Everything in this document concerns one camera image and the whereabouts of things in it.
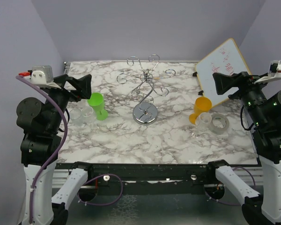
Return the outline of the black front table rail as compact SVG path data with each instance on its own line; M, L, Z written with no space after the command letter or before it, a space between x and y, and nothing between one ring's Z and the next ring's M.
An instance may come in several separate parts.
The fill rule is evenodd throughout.
M204 193L204 188L218 186L207 164L94 164L86 162L58 163L53 174L53 188L60 188L75 168L88 171L88 179L102 174L115 174L118 179L104 181L100 178L82 187L99 195L167 195Z

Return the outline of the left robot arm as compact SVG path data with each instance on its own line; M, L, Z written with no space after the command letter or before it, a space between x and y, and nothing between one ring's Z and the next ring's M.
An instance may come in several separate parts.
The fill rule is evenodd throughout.
M75 163L69 178L56 193L52 181L58 152L63 146L68 129L58 135L60 125L67 127L65 112L69 102L89 99L91 75L75 79L68 75L33 84L31 79L17 79L43 95L45 102L34 97L22 100L16 109L17 126L24 131L20 146L26 178L24 225L64 225L68 209L81 186L93 182L94 173L85 163Z

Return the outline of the clear wine glass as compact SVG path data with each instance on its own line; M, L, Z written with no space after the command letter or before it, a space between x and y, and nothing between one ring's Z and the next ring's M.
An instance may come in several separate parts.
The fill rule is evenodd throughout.
M86 126L86 123L84 121L84 118L82 116L81 109L79 108L73 108L70 112L70 119L72 123L77 126L78 128L83 128Z
M212 116L208 112L201 113L195 121L196 128L199 131L204 131L209 128L209 125L212 121Z
M92 125L96 120L96 114L92 107L85 107L81 111L84 122L88 125Z

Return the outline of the clear tape roll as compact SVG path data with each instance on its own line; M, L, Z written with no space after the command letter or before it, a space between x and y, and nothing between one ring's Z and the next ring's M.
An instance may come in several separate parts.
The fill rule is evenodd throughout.
M212 115L212 120L209 126L211 132L217 135L224 134L230 126L229 120L226 116L215 113Z

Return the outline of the chrome wine glass rack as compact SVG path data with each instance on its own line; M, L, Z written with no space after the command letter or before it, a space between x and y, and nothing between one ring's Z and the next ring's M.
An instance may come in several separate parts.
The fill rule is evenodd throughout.
M158 109L154 105L154 98L152 93L158 96L165 97L169 94L169 90L166 87L160 87L160 91L155 89L155 81L161 79L168 79L176 76L176 71L174 69L166 69L165 76L154 76L153 73L160 62L160 56L157 54L152 54L148 57L149 62L155 62L153 68L144 69L141 60L136 56L131 56L126 60L128 66L134 66L134 62L139 63L141 72L139 75L131 75L128 73L121 73L117 76L116 80L119 84L127 83L127 77L137 78L140 81L132 91L131 98L137 101L137 105L134 107L132 116L136 123L148 126L153 124L158 118Z

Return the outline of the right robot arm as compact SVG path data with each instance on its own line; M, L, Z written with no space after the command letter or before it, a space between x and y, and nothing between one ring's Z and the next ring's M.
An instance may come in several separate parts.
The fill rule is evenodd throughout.
M206 179L222 183L234 195L248 224L281 225L281 90L266 98L262 77L247 72L214 73L213 78L219 95L237 88L229 98L240 99L252 119L253 142L263 171L263 193L248 186L224 160L208 163Z

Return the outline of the green plastic wine glass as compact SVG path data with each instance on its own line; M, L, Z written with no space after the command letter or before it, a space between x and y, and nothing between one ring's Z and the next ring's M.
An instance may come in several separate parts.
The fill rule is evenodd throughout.
M95 111L97 120L103 121L108 117L108 112L105 110L104 97L101 93L93 92L87 103Z

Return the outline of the orange plastic wine glass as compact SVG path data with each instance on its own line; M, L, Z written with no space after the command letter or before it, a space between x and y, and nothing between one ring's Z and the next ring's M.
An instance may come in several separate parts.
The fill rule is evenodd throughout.
M212 108L212 102L207 97L199 97L196 99L193 106L193 113L189 116L189 121L195 124L197 117L208 112Z

